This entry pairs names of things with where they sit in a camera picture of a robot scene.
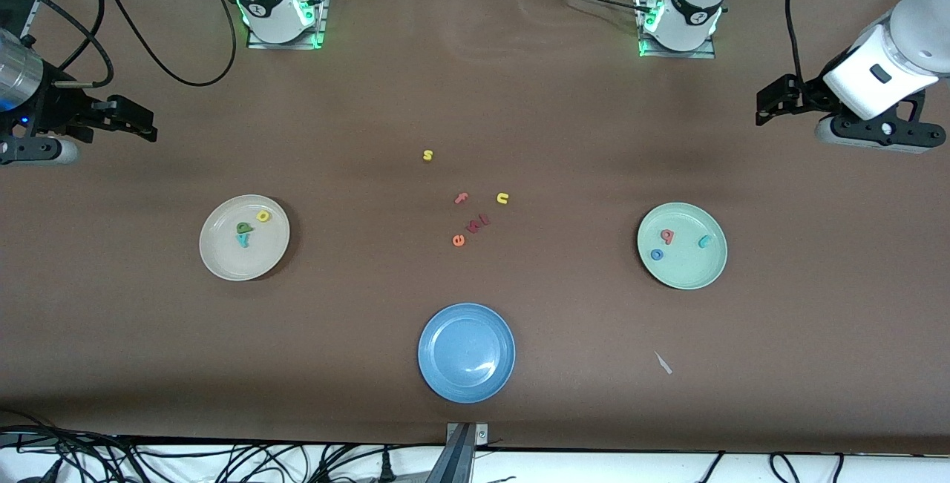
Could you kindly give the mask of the brown paper table cover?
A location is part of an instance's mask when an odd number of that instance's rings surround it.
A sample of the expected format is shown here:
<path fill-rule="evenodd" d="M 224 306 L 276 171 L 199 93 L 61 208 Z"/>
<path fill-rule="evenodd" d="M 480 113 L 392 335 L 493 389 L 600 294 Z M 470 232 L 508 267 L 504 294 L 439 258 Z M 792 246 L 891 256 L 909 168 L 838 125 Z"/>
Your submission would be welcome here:
<path fill-rule="evenodd" d="M 689 60 L 639 57 L 632 17 L 584 0 L 330 0 L 323 49 L 242 47 L 188 88 L 109 3 L 97 96 L 159 137 L 0 169 L 0 407 L 176 438 L 436 443 L 481 421 L 503 447 L 950 455 L 950 144 L 756 127 L 790 70 L 782 5 L 727 0 L 715 59 Z M 244 194 L 291 239 L 227 281 L 200 230 Z M 726 234 L 709 286 L 639 259 L 673 202 Z M 514 334 L 481 403 L 419 371 L 455 303 Z"/>

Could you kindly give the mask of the blue plate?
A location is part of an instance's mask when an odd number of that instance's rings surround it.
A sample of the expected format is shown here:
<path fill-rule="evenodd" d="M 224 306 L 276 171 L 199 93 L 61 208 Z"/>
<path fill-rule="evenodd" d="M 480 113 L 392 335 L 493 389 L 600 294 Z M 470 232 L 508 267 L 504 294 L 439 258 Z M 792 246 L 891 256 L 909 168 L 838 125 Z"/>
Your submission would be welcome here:
<path fill-rule="evenodd" d="M 510 326 L 479 303 L 455 303 L 438 311 L 425 324 L 417 350 L 419 371 L 431 391 L 460 404 L 499 394 L 516 358 Z"/>

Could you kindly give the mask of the pale green plate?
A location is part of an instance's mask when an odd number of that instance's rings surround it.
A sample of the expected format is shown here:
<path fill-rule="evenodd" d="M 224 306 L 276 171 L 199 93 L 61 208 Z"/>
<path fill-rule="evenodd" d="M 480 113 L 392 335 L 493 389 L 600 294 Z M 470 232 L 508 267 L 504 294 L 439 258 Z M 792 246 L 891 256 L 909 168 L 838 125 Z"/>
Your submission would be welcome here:
<path fill-rule="evenodd" d="M 665 244 L 661 230 L 675 232 L 674 243 Z M 713 243 L 698 247 L 700 237 L 710 235 Z M 635 235 L 635 249 L 644 267 L 659 283 L 679 290 L 709 286 L 727 265 L 727 238 L 717 220 L 701 207 L 689 203 L 664 203 L 651 209 L 641 220 Z M 662 249 L 662 260 L 650 257 Z"/>

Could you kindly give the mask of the beige brown plate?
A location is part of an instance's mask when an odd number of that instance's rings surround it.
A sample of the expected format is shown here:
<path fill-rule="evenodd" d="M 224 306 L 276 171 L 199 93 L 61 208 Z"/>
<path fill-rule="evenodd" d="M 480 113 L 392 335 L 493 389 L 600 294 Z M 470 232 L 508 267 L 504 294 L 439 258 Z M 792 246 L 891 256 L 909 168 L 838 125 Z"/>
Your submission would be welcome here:
<path fill-rule="evenodd" d="M 257 213 L 266 209 L 272 218 L 258 222 Z M 242 249 L 235 235 L 238 222 L 251 223 L 249 247 Z M 199 236 L 200 259 L 220 279 L 248 281 L 275 268 L 289 248 L 291 226 L 284 209 L 275 200 L 258 194 L 244 194 L 221 203 L 205 219 Z"/>

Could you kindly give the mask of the aluminium table edge bracket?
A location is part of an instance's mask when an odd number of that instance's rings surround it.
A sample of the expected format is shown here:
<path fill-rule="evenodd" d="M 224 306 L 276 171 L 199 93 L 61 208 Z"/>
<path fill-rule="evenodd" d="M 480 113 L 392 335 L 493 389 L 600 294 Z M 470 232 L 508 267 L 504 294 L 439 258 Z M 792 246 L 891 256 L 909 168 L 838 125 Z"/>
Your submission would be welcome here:
<path fill-rule="evenodd" d="M 437 483 L 471 483 L 475 453 L 488 445 L 488 423 L 449 423 Z"/>

